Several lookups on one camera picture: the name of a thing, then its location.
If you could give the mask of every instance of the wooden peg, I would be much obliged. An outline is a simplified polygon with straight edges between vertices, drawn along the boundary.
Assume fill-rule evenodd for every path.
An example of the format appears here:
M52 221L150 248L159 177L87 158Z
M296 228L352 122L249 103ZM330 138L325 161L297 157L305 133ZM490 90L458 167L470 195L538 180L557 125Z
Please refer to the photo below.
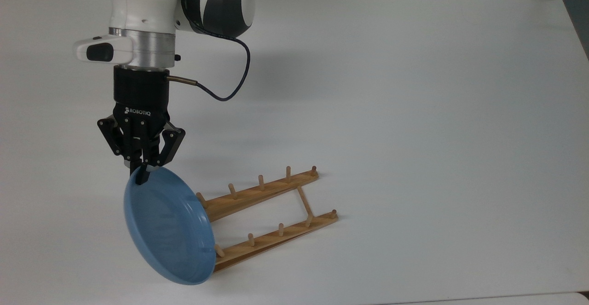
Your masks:
M231 192L231 196L233 197L233 199L237 199L237 192L235 192L233 183L229 183L229 192Z
M254 241L254 234L252 234L252 233L248 234L248 243L250 244L250 246L256 245L256 242Z
M215 252L219 255L219 257L223 258L225 256L225 252L223 252L223 249L219 246L219 244L215 244Z
M202 196L202 194L200 192L197 192L196 193L196 198L198 198L198 201L200 202L200 204L202 205L202 207L208 208L207 201L204 200L204 197Z
M305 227L309 228L311 226L311 221L313 221L313 214L309 214L307 216L307 221L305 221Z
M313 215L313 212L311 212L311 206L309 205L309 202L307 201L307 196L305 196L305 193L303 192L303 188L301 188L300 186L297 186L296 189L299 192L300 200L302 200L303 205L305 205L305 211L307 211L307 214Z
M261 175L258 175L258 181L260 183L260 191L264 190L264 177Z

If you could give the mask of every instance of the white table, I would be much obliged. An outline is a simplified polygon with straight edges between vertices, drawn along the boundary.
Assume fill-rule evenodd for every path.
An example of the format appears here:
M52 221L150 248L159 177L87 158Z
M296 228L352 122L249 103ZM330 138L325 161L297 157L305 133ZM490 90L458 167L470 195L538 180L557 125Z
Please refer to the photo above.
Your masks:
M95 122L112 70L71 45L109 0L0 0L0 302L376 304L589 289L589 63L561 0L256 0L252 68L219 103L175 83L168 166L206 198L318 166L336 224L180 286L143 261L127 170ZM219 94L237 45L177 35L173 75ZM305 218L285 194L222 246Z

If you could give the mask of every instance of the black object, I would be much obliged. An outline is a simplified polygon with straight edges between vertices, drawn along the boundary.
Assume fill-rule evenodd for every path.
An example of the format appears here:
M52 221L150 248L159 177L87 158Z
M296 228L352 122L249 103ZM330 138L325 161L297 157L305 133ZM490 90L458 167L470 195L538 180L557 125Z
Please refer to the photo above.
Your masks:
M141 167L135 182L143 184L149 170L170 162L185 136L170 123L168 70L147 72L114 67L112 115L98 127L115 155L128 161L130 173ZM160 152L160 134L164 147Z
M109 43L99 43L90 45L86 49L86 58L90 61L109 62L114 56L114 49Z

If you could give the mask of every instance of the white robot link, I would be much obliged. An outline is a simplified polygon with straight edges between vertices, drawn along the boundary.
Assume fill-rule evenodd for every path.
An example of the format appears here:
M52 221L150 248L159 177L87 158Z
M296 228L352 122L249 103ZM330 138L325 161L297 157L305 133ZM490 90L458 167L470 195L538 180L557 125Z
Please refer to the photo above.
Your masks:
M98 127L112 152L121 155L143 184L149 172L174 158L185 132L170 123L169 82L195 85L215 99L231 99L248 74L250 52L237 37L252 25L254 0L111 0L109 34L75 43L83 61L115 64L112 115ZM191 79L170 76L179 61L175 31L187 30L235 41L246 50L247 62L235 91L221 98ZM160 151L160 136L164 146Z

